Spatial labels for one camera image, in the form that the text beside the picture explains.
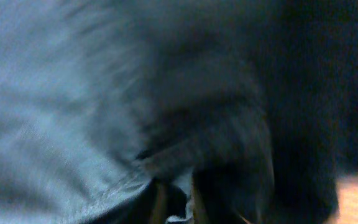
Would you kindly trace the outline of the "navy shorts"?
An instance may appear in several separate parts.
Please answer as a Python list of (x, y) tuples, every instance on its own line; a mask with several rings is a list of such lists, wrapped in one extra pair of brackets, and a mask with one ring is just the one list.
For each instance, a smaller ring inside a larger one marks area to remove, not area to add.
[(325, 223), (358, 172), (358, 1), (0, 0), (0, 223)]

